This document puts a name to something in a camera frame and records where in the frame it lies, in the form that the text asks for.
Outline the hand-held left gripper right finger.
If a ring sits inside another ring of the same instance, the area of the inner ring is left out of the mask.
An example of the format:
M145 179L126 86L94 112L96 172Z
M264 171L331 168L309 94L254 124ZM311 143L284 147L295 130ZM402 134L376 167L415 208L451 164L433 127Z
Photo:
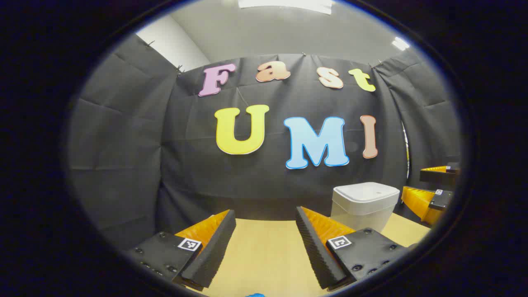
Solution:
M355 230L307 207L296 207L295 221L319 286L329 291L368 278L409 252L373 228Z

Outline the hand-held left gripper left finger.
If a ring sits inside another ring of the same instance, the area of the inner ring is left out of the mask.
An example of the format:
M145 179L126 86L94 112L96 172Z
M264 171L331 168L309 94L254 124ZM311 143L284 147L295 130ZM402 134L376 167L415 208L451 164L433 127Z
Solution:
M235 211L226 210L176 234L161 231L125 254L166 283L202 291L217 274L235 227Z

